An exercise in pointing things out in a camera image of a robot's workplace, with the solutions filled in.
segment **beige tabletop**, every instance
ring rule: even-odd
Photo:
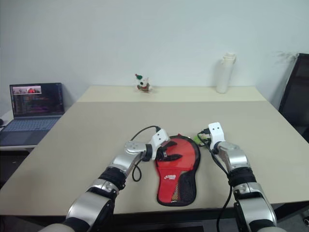
[[[243,102],[80,101],[64,114],[1,189],[0,214],[66,215],[71,203],[115,155],[123,152],[124,143],[138,130],[159,125],[171,136],[180,133],[193,137],[216,121],[221,123],[225,139],[238,144],[247,154],[270,203],[309,199],[309,145],[260,97]],[[137,140],[147,142],[152,134],[152,130],[146,131]],[[196,175],[197,197],[186,207],[158,204],[155,165],[145,162],[140,167],[141,181],[133,182],[130,176],[116,198],[116,214],[219,208],[227,198],[227,179],[203,148]]]

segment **toy figure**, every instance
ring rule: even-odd
[[[137,88],[143,92],[149,92],[152,88],[149,84],[149,78],[144,78],[141,75],[135,74],[137,80],[139,81],[139,84],[137,85]]]

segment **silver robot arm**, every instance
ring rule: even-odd
[[[224,162],[228,183],[233,187],[236,220],[241,232],[285,232],[276,227],[277,219],[262,187],[257,183],[246,154],[239,146],[225,141],[220,123],[209,124],[210,148]]]
[[[52,224],[40,232],[87,232],[104,229],[105,222],[113,214],[115,198],[125,187],[126,178],[134,164],[154,160],[158,149],[169,141],[164,129],[160,129],[149,143],[129,141],[125,152],[114,158],[100,177],[90,185],[70,207],[62,224]]]

